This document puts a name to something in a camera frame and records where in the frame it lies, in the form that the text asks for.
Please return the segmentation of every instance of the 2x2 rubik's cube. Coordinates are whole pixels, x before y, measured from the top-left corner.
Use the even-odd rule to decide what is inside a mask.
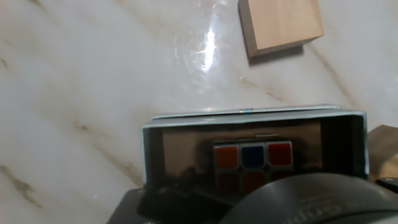
[[[293,175],[290,141],[217,144],[213,154],[217,187],[229,194],[250,194]]]

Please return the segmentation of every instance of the light wood block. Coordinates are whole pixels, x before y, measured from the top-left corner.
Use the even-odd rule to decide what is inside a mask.
[[[323,36],[318,0],[239,0],[239,13],[249,57]]]

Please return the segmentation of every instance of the marble surface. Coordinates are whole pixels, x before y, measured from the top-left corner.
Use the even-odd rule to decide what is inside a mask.
[[[236,0],[0,0],[0,223],[105,223],[156,114],[332,103],[398,126],[398,2],[320,7],[324,37],[248,61]]]

